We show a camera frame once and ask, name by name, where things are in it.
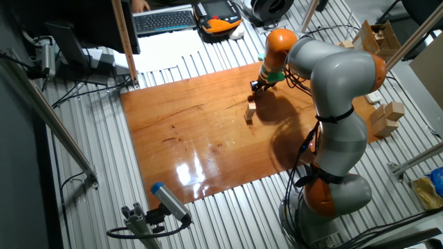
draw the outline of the person's hand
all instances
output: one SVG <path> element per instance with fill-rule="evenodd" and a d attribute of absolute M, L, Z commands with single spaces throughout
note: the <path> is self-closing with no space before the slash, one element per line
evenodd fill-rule
<path fill-rule="evenodd" d="M 140 13 L 147 10 L 151 10 L 151 7 L 145 0 L 132 0 L 132 12 Z"/>

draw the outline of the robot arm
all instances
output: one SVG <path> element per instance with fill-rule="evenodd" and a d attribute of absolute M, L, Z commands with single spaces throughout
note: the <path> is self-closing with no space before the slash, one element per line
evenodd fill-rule
<path fill-rule="evenodd" d="M 318 151 L 310 166 L 317 175 L 303 183 L 304 199 L 297 205 L 300 215 L 295 220 L 305 236 L 313 238 L 307 234 L 315 230 L 309 224 L 328 223 L 357 211 L 371 200 L 368 182 L 361 176 L 348 174 L 362 157 L 368 139 L 366 125 L 353 112 L 352 101 L 383 84 L 386 64 L 367 52 L 293 36 L 288 30 L 269 34 L 260 79 L 266 81 L 266 72 L 282 70 L 287 63 L 292 73 L 311 81 L 321 130 Z M 289 50 L 288 41 L 293 42 Z"/>

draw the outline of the wooden post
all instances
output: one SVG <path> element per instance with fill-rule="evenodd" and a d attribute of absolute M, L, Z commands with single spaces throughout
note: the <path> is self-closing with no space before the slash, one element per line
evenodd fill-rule
<path fill-rule="evenodd" d="M 129 35 L 127 34 L 125 16 L 123 15 L 122 3 L 120 0 L 111 0 L 114 14 L 116 15 L 118 31 L 120 31 L 120 38 L 122 39 L 123 50 L 126 54 L 127 65 L 129 67 L 129 73 L 134 85 L 138 85 L 137 70 L 134 63 L 134 57 L 132 56 L 131 42 L 129 41 Z"/>

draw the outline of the cardboard box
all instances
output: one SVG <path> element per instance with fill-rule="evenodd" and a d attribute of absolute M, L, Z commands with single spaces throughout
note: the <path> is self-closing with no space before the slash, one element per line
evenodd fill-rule
<path fill-rule="evenodd" d="M 385 62 L 401 48 L 389 21 L 385 24 L 370 26 L 368 20 L 366 20 L 352 43 L 354 44 L 354 49 L 364 50 L 378 55 L 383 58 Z"/>
<path fill-rule="evenodd" d="M 391 102 L 385 108 L 386 118 L 392 121 L 398 121 L 404 116 L 404 104 L 400 102 Z"/>
<path fill-rule="evenodd" d="M 397 121 L 392 121 L 382 116 L 377 122 L 372 124 L 372 133 L 379 138 L 385 138 L 389 136 L 393 131 L 399 127 Z"/>
<path fill-rule="evenodd" d="M 370 119 L 371 124 L 373 125 L 375 122 L 377 122 L 383 115 L 385 115 L 385 107 L 386 104 L 382 104 L 377 110 L 375 110 L 373 113 L 371 113 Z"/>

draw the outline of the stack of wooden blocks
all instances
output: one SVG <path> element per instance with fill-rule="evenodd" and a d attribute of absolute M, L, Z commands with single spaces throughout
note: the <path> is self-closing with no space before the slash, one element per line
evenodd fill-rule
<path fill-rule="evenodd" d="M 382 104 L 371 116 L 372 133 L 385 138 L 399 127 L 398 120 L 404 115 L 404 105 L 400 102 Z"/>

